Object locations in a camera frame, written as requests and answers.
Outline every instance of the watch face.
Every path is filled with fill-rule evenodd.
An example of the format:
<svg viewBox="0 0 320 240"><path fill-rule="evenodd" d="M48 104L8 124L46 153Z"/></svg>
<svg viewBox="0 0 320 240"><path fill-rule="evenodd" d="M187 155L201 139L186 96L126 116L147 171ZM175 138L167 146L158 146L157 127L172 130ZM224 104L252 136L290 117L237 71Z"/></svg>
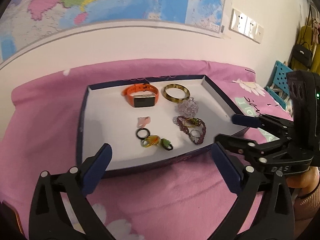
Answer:
<svg viewBox="0 0 320 240"><path fill-rule="evenodd" d="M134 107L149 107L155 105L156 97L151 95L135 96L133 101Z"/></svg>

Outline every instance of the white wall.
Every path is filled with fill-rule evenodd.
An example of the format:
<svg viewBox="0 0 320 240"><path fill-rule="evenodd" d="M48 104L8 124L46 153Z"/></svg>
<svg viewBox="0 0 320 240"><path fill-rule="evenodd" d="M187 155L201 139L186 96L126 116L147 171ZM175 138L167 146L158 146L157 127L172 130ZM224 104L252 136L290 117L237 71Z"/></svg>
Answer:
<svg viewBox="0 0 320 240"><path fill-rule="evenodd" d="M257 73L257 82L264 86L275 61L288 60L299 22L304 22L308 12L307 1L232 2L234 8L264 27L262 44L231 31L226 32L228 37L218 39L181 30L123 27L67 36L45 43L10 63L7 61L8 64L2 63L0 68L5 67L0 70L0 138L14 111L10 99L13 88L43 75L81 65L137 58L210 60L252 68Z"/></svg>

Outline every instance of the black ring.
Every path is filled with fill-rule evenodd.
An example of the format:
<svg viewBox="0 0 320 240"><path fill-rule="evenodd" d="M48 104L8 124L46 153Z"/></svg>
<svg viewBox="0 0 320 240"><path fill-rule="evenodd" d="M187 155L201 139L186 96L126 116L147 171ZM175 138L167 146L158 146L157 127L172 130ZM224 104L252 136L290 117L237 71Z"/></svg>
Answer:
<svg viewBox="0 0 320 240"><path fill-rule="evenodd" d="M163 142L161 141L161 146L162 146L164 149L166 149L167 151L173 150L172 144L169 144L169 147L165 147L165 146L163 145Z"/></svg>
<svg viewBox="0 0 320 240"><path fill-rule="evenodd" d="M147 131L147 135L145 137L140 137L138 135L138 133L142 130L145 130ZM139 140L144 140L145 138L149 137L150 136L150 131L147 129L147 128L139 128L137 131L136 131L136 137L139 139Z"/></svg>

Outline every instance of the transparent bead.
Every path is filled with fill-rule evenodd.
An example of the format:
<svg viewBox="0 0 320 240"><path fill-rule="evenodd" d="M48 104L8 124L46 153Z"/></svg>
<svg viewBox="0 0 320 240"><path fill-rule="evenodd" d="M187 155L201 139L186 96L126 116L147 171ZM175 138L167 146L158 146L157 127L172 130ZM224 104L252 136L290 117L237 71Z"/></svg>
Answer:
<svg viewBox="0 0 320 240"><path fill-rule="evenodd" d="M188 117L193 118L196 116L196 113L198 113L199 107L197 106L196 102L194 101L194 98L189 98L187 100L183 100L182 103L178 104L178 112L179 114Z"/></svg>

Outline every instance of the human hand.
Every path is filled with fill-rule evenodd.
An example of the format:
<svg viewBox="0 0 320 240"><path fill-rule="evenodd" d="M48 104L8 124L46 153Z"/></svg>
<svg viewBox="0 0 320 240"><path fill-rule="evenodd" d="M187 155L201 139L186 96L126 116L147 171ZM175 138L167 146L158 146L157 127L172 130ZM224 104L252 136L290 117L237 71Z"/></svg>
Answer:
<svg viewBox="0 0 320 240"><path fill-rule="evenodd" d="M287 177L288 187L301 188L298 196L304 196L315 190L319 183L318 167L311 167L305 173Z"/></svg>

